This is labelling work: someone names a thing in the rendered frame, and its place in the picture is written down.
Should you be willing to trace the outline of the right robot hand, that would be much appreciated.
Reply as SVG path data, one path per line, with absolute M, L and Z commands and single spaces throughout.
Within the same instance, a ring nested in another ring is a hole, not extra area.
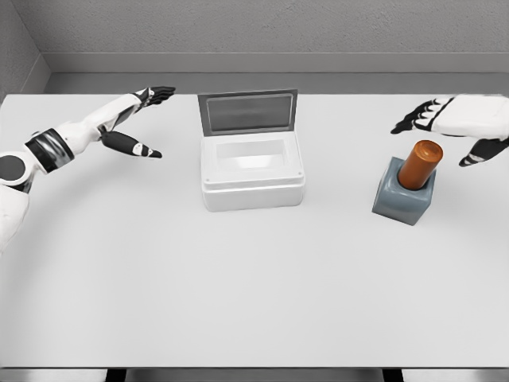
M 459 166 L 469 167 L 493 159 L 509 149 L 509 97 L 459 94 L 427 100 L 390 131 L 428 131 L 476 143 Z

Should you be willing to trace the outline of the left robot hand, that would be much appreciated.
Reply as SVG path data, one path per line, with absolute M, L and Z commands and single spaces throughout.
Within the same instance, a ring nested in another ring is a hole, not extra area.
M 122 95 L 88 115 L 83 120 L 84 126 L 91 132 L 92 141 L 100 141 L 109 149 L 130 156 L 162 158 L 161 152 L 115 128 L 141 109 L 163 103 L 175 91 L 174 87 L 157 86 Z

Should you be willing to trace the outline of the orange cylinder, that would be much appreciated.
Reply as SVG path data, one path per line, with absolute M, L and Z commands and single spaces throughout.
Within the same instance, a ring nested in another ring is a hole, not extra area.
M 443 158 L 440 145 L 430 140 L 415 143 L 408 158 L 398 172 L 400 185 L 409 190 L 419 190 Z

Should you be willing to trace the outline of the grey square holder block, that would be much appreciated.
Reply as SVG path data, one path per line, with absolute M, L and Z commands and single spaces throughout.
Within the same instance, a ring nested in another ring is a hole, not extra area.
M 392 157 L 379 182 L 371 211 L 408 225 L 415 225 L 432 202 L 437 171 L 434 170 L 426 183 L 418 190 L 403 187 L 398 173 L 403 160 Z

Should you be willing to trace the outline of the grey box lid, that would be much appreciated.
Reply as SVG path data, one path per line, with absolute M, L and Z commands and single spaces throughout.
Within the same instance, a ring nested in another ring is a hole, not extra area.
M 297 89 L 199 94 L 205 137 L 293 131 Z

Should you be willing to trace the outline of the white open box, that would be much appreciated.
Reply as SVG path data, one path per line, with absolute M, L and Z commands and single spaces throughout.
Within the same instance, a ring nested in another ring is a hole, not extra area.
M 204 137 L 200 173 L 210 212 L 297 206 L 305 194 L 293 131 Z

